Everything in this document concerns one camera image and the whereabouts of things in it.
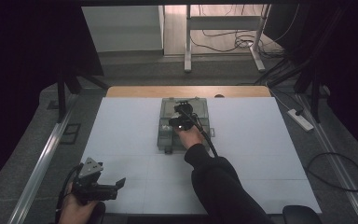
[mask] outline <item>metal stand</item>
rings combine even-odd
[[[58,105],[59,105],[59,118],[57,121],[58,123],[62,122],[62,119],[66,114],[65,85],[66,87],[68,87],[69,92],[71,92],[72,94],[79,94],[82,90],[82,87],[79,81],[77,80],[76,74],[74,74],[74,72],[78,73],[89,82],[94,83],[95,85],[97,85],[98,87],[104,90],[108,90],[110,88],[110,86],[107,85],[106,83],[98,80],[95,77],[89,76],[78,69],[72,69],[72,73],[60,72],[58,74],[58,80],[57,80],[57,87],[58,87],[57,93],[58,93]]]
[[[250,47],[255,65],[259,72],[266,70],[260,59],[258,51],[258,42],[263,34],[263,28],[266,24],[269,6],[265,7],[263,15],[259,16],[209,16],[191,17],[191,5],[186,6],[186,51],[185,51],[185,72],[191,72],[191,38],[192,30],[251,30],[256,31],[255,40]]]

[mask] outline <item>black sleeve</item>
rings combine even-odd
[[[194,167],[193,188],[215,223],[273,223],[243,189],[234,167],[226,158],[212,158],[204,145],[196,144],[185,154]]]

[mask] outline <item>hand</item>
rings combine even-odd
[[[68,192],[72,190],[72,183],[68,187]],[[88,202],[83,205],[72,193],[66,196],[62,204],[60,224],[86,224],[89,221],[92,210],[98,201]]]
[[[187,131],[175,128],[175,132],[179,135],[180,140],[186,149],[189,149],[196,144],[202,144],[203,136],[195,125]]]

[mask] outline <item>person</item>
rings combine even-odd
[[[175,129],[187,149],[185,161],[193,166],[193,188],[213,224],[272,224],[261,206],[243,189],[237,172],[224,157],[211,157],[202,144],[196,126],[187,131]],[[68,195],[62,207],[61,224],[87,223],[94,202],[82,205]]]

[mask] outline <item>power strip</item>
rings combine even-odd
[[[313,129],[313,126],[301,115],[296,115],[296,111],[294,109],[291,109],[287,111],[287,114],[297,122],[301,126],[301,128],[304,129],[304,131],[308,132]]]

